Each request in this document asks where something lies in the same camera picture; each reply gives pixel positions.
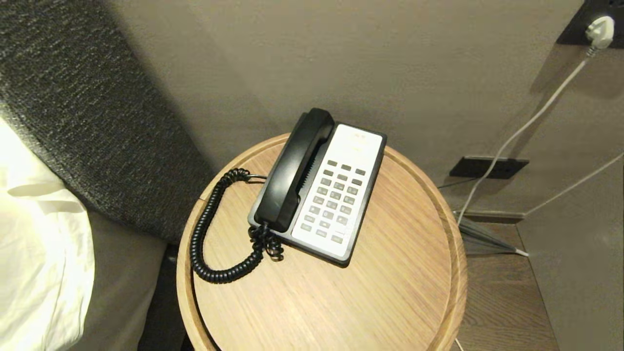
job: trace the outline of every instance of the electrical outlet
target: electrical outlet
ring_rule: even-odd
[[[464,156],[453,167],[449,176],[479,178],[482,177],[492,163],[493,157]],[[503,159],[499,158],[494,165],[494,169],[487,176],[488,179],[510,179],[524,166],[529,164],[529,160]]]
[[[585,0],[557,39],[557,44],[589,45],[585,30],[602,16],[611,16],[615,21],[613,42],[609,47],[624,49],[624,0]]]

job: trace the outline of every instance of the wall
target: wall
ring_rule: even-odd
[[[438,185],[492,156],[582,58],[556,46],[581,0],[109,0],[216,169],[311,107],[388,134]],[[623,50],[600,54],[504,156],[472,210],[524,212],[624,149]],[[470,184],[444,189],[460,207]]]
[[[620,158],[518,223],[562,351],[624,349],[623,167]]]

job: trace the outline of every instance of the landline phone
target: landline phone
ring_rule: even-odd
[[[268,176],[232,169],[217,182],[191,236],[191,265],[208,282],[227,283],[251,272],[263,251],[283,259],[284,242],[347,267],[377,178],[386,135],[335,122],[328,111],[304,113]],[[236,266],[213,270],[203,241],[225,189],[237,181],[266,179],[251,208],[252,253]]]

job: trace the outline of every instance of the coiled phone cord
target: coiled phone cord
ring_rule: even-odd
[[[195,273],[207,282],[217,284],[230,283],[236,279],[244,277],[256,268],[262,260],[262,250],[266,251],[266,253],[271,257],[271,260],[281,261],[284,259],[284,256],[282,255],[284,248],[282,248],[279,238],[277,238],[275,234],[271,233],[268,225],[264,223],[259,227],[252,226],[249,228],[248,234],[251,238],[251,242],[253,243],[251,245],[253,251],[245,260],[243,260],[243,262],[240,262],[229,269],[214,270],[211,269],[203,260],[203,241],[206,238],[208,227],[217,213],[217,207],[221,203],[221,198],[223,197],[223,193],[225,193],[225,189],[235,182],[246,182],[251,178],[266,177],[262,175],[250,174],[248,170],[242,168],[230,169],[226,174],[224,174],[212,190],[212,194],[210,194],[206,208],[203,210],[199,220],[197,221],[197,225],[193,230],[190,245],[191,266],[193,267]]]

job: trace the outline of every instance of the wooden table top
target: wooden table top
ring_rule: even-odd
[[[447,350],[466,304],[466,256],[452,212],[429,178],[386,147],[350,265],[339,268],[284,245],[230,284],[193,273],[190,235],[213,186],[242,167],[268,174],[288,134],[231,161],[208,185],[178,253],[180,310],[197,350]],[[206,263],[226,269],[251,252],[247,215],[262,184],[227,189],[204,244]]]

